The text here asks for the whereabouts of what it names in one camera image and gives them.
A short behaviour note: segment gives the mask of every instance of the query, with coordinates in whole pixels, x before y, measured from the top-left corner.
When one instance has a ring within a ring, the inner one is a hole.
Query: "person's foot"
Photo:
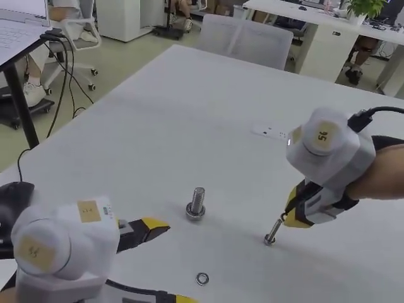
[[[186,18],[184,21],[184,31],[185,32],[190,32],[192,29],[192,19]]]
[[[37,86],[30,82],[24,84],[23,91],[28,107],[36,106],[46,96],[42,85]]]
[[[347,76],[349,83],[353,85],[358,85],[359,80],[362,77],[363,72],[359,69],[350,68],[345,72],[345,76]]]
[[[171,14],[170,14],[170,24],[171,24],[171,25],[174,24],[175,22],[177,22],[177,20],[178,20],[177,15],[174,14],[174,13],[171,13]]]
[[[354,66],[354,64],[351,61],[347,61],[343,65],[344,68],[351,68],[352,66]]]
[[[93,42],[93,43],[98,42],[97,38],[95,38],[92,33],[85,31],[85,30],[81,33],[80,39],[87,41],[87,42]]]

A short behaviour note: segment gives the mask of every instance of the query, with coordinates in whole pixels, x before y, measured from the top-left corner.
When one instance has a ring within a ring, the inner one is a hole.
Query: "white tabletop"
[[[172,227],[116,257],[111,279],[200,302],[399,302],[404,295],[401,201],[363,201],[332,223],[263,236],[302,176],[284,142],[253,124],[291,129],[320,105],[349,112],[400,101],[173,46],[27,153],[34,203],[108,195],[119,218]],[[376,134],[404,138],[404,119],[375,117]],[[0,183],[17,180],[16,166]],[[206,189],[200,224],[185,218]],[[198,286],[197,273],[210,282]]]
[[[355,26],[350,24],[345,18],[335,18],[334,16],[327,15],[322,9],[305,6],[307,10],[303,11],[299,9],[301,6],[301,4],[280,0],[249,0],[243,4],[243,7],[245,8],[293,18],[317,25],[328,25],[335,27],[338,30],[348,30],[350,32],[356,32],[359,35],[404,45],[404,33],[398,33],[389,28],[384,31],[376,30],[365,24]]]

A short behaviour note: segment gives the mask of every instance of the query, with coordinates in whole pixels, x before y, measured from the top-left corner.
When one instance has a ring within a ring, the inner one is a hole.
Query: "white power strip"
[[[251,132],[259,136],[282,141],[286,141],[288,138],[288,133],[286,131],[280,131],[279,129],[276,129],[269,125],[253,125],[251,128]]]

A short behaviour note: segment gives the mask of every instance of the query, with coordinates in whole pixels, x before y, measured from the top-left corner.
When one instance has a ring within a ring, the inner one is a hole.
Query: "bolt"
[[[188,203],[186,214],[187,219],[190,221],[199,221],[205,214],[205,207],[203,206],[203,199],[205,197],[205,189],[197,187],[194,191],[192,202]]]
[[[264,237],[264,243],[267,246],[271,246],[272,244],[275,243],[275,235],[278,232],[280,226],[282,225],[282,223],[284,222],[284,216],[283,214],[281,215],[281,217],[275,222],[274,226],[272,227],[272,230],[269,234],[266,234]]]

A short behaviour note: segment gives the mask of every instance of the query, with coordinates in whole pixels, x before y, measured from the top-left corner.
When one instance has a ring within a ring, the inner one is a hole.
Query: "metal washer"
[[[208,284],[208,283],[209,283],[209,276],[208,276],[208,274],[207,274],[207,273],[198,273],[198,274],[196,275],[196,283],[198,283],[198,285],[200,285],[200,286],[205,286],[206,284]]]

